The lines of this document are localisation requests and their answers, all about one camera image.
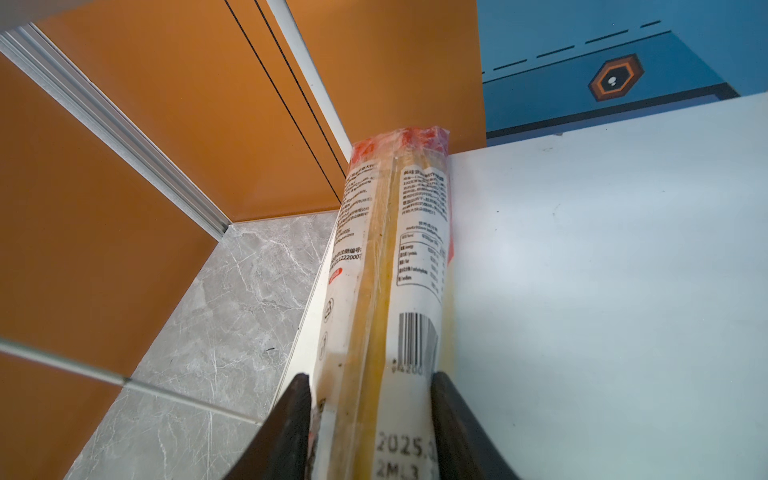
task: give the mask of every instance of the blue wall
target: blue wall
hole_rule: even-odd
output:
[[[589,82],[606,60],[637,54],[645,73],[621,97],[597,102]],[[485,127],[501,130],[723,83],[674,34],[609,48],[483,84]]]
[[[741,95],[768,90],[768,0],[478,0],[478,19],[488,131],[722,82]],[[672,35],[567,60],[664,31]],[[597,103],[586,85],[602,62],[635,52],[645,76]],[[571,84],[554,88],[563,75]]]

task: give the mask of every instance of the metal trim strip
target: metal trim strip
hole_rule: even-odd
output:
[[[42,350],[31,348],[29,346],[22,345],[21,343],[12,342],[11,340],[4,338],[0,338],[0,353],[15,356],[20,359],[29,360],[30,362],[39,363],[41,365],[50,366],[55,369],[64,370],[65,372],[74,373],[75,375],[85,376],[94,380],[98,380],[99,382],[110,383],[112,385],[121,386],[125,389],[148,393],[150,395],[170,400],[172,402],[183,403],[184,405],[192,406],[196,409],[219,413],[221,415],[228,416],[231,419],[240,420],[241,422],[253,423],[254,425],[261,425],[262,422],[261,420],[255,419],[250,415],[235,412],[231,409],[225,409],[224,407],[214,405],[213,403],[204,402],[202,400],[198,400],[193,397],[174,392],[172,390],[164,389],[159,386],[151,385],[150,383],[142,382],[131,377],[125,377],[118,373],[110,372],[109,370],[100,369],[98,367],[90,366],[82,362],[66,359],[63,356],[43,352]]]
[[[0,33],[0,51],[217,241],[232,224],[200,188],[40,31]]]

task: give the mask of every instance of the hexagon sticker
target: hexagon sticker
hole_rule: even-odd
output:
[[[645,70],[636,54],[606,61],[589,82],[589,91],[597,101],[623,97],[636,84]]]

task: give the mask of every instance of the floor tile grout line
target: floor tile grout line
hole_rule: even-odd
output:
[[[100,382],[121,386],[136,392],[148,393],[162,399],[181,403],[187,406],[192,406],[196,409],[204,410],[206,412],[218,413],[230,417],[231,419],[240,420],[241,422],[261,426],[260,420],[248,415],[244,415],[243,413],[225,409],[224,407],[204,402],[190,396],[182,395],[171,390],[163,389],[161,387],[154,386],[140,380],[132,379],[131,377],[124,377],[119,373],[114,373],[110,372],[109,370],[90,366],[82,362],[67,359],[63,356],[55,355],[53,353],[43,352],[41,350],[3,338],[0,338],[0,353],[5,353],[20,359],[26,359],[31,362],[40,363],[42,365],[47,365],[55,369],[64,370],[65,372],[74,373],[76,375],[86,376]]]

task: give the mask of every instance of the barcode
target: barcode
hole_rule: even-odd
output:
[[[430,376],[437,355],[437,330],[421,313],[400,313],[397,332],[397,370]]]

